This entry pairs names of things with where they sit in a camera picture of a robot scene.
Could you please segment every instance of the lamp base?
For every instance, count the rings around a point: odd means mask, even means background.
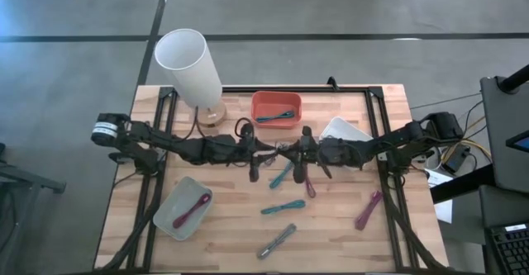
[[[198,109],[197,121],[200,126],[215,127],[226,119],[226,105],[220,101],[216,106]]]

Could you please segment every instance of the gray floor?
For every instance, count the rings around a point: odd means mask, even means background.
[[[0,36],[146,36],[157,3],[0,0]],[[160,34],[179,27],[206,34],[529,32],[528,8],[529,0],[167,0]],[[90,131],[99,112],[130,111],[145,48],[145,42],[0,43],[5,158],[68,182],[62,196],[42,194],[20,273],[92,267],[116,166],[108,150],[89,140]],[[210,49],[224,84],[324,83],[329,76],[339,83],[404,83],[413,107],[478,92],[480,78],[513,73],[527,64],[529,40],[211,42]],[[147,83],[167,83],[154,63]],[[412,114],[459,116],[478,100]],[[471,121],[481,115],[478,109]],[[485,132],[475,139],[488,145]],[[461,213],[479,220],[472,209],[479,200],[468,198],[456,207],[470,204]],[[480,247],[455,241],[466,221],[441,225],[450,265],[482,271]]]

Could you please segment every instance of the gray tray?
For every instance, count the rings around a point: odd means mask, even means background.
[[[211,196],[209,202],[199,207],[182,226],[175,229],[173,227],[173,221],[189,211],[204,193],[209,193]],[[184,177],[160,206],[153,221],[162,231],[178,241],[183,241],[197,230],[212,203],[213,193],[211,189],[190,177]]]

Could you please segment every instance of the lamp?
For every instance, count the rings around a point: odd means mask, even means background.
[[[198,123],[213,127],[226,116],[222,85],[204,36],[192,29],[171,31],[155,48],[156,62],[170,76],[183,101],[198,107]]]

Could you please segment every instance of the keyboard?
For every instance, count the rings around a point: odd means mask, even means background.
[[[529,275],[529,223],[487,230],[504,274]]]

